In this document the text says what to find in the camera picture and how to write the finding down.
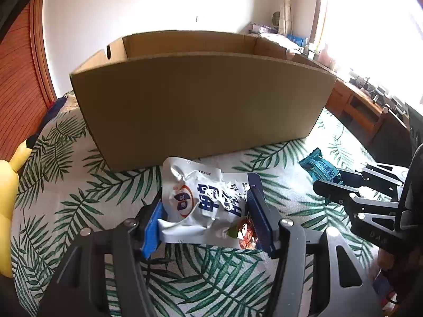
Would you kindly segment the teal foil snack packet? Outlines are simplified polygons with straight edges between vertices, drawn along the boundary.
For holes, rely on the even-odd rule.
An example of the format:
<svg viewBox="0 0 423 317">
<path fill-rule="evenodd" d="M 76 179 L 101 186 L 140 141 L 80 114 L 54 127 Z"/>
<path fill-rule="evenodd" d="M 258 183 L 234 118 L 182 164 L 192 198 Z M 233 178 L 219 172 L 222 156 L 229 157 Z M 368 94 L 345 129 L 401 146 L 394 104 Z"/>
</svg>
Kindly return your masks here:
<svg viewBox="0 0 423 317">
<path fill-rule="evenodd" d="M 318 147 L 302 159 L 299 165 L 312 177 L 313 182 L 324 180 L 343 184 L 339 169 L 323 158 L 322 152 Z"/>
</svg>

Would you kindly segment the white blue-lettered snack pouch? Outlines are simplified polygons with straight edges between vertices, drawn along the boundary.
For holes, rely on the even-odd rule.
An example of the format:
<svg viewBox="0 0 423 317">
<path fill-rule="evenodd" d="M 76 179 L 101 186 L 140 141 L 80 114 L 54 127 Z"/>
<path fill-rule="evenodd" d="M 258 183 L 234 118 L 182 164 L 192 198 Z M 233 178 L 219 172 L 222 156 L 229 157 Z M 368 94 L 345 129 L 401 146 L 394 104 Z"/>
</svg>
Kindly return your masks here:
<svg viewBox="0 0 423 317">
<path fill-rule="evenodd" d="M 247 211 L 247 174 L 223 173 L 180 157 L 165 159 L 161 201 L 166 216 L 159 220 L 160 240 L 258 249 Z"/>
</svg>

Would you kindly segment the wooden side cabinet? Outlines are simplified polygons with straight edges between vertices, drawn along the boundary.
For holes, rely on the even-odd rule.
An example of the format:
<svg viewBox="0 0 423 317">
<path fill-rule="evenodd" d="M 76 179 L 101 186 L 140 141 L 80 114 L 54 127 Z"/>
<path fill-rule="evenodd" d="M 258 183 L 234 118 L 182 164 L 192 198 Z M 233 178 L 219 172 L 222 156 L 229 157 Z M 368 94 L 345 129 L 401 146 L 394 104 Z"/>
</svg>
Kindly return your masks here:
<svg viewBox="0 0 423 317">
<path fill-rule="evenodd" d="M 363 91 L 337 78 L 325 108 L 353 133 L 375 161 L 410 165 L 410 131 L 387 107 L 375 105 Z"/>
</svg>

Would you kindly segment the brown cardboard box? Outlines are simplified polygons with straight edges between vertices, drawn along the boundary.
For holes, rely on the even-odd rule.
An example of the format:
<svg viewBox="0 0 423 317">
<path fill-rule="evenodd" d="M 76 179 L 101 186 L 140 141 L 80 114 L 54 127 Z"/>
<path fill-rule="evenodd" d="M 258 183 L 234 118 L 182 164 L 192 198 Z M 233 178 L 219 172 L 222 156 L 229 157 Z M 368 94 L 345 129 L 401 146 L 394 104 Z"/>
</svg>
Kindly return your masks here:
<svg viewBox="0 0 423 317">
<path fill-rule="evenodd" d="M 304 138 L 335 84 L 261 36 L 124 36 L 70 74 L 89 132 L 114 172 Z"/>
</svg>

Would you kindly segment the yellow plush toy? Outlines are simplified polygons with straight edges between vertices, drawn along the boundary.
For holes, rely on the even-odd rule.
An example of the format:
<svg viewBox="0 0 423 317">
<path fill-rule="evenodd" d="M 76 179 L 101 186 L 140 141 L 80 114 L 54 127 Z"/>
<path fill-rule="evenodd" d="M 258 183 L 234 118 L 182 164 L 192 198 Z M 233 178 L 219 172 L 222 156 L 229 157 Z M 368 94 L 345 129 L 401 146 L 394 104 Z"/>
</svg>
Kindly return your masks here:
<svg viewBox="0 0 423 317">
<path fill-rule="evenodd" d="M 19 188 L 19 170 L 28 160 L 31 148 L 23 141 L 10 161 L 0 160 L 0 270 L 3 276 L 12 278 L 11 222 Z"/>
</svg>

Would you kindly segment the folded clothes pile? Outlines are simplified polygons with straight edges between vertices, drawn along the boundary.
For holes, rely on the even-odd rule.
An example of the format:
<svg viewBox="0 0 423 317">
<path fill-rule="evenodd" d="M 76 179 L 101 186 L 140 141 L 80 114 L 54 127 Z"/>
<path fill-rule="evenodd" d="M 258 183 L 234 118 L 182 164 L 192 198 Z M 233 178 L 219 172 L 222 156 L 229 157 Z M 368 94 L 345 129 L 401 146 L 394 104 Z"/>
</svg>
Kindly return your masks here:
<svg viewBox="0 0 423 317">
<path fill-rule="evenodd" d="M 258 34 L 261 37 L 273 41 L 286 48 L 288 53 L 303 54 L 304 50 L 308 49 L 308 38 L 294 36 L 292 34 L 285 36 L 279 34 L 278 29 L 275 27 L 251 23 L 247 29 L 249 34 Z"/>
</svg>

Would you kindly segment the wooden slatted headboard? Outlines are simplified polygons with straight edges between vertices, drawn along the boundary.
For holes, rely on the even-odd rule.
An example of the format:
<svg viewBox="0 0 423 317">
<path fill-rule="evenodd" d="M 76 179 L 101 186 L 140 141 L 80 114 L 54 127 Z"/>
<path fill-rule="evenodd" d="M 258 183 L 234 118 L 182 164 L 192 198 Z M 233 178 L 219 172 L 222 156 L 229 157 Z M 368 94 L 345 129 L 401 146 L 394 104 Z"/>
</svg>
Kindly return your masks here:
<svg viewBox="0 0 423 317">
<path fill-rule="evenodd" d="M 42 7 L 31 0 L 1 42 L 1 159 L 10 160 L 17 147 L 40 126 L 57 97 L 44 48 Z"/>
</svg>

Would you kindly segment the floral curtain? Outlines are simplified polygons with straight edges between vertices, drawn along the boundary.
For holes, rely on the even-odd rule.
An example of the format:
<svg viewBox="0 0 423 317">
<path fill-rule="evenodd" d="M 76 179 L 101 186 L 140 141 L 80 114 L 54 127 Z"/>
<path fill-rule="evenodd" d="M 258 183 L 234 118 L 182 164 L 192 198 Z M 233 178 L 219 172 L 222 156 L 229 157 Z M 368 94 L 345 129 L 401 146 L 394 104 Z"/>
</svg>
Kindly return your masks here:
<svg viewBox="0 0 423 317">
<path fill-rule="evenodd" d="M 314 41 L 321 0 L 279 0 L 278 33 Z"/>
</svg>

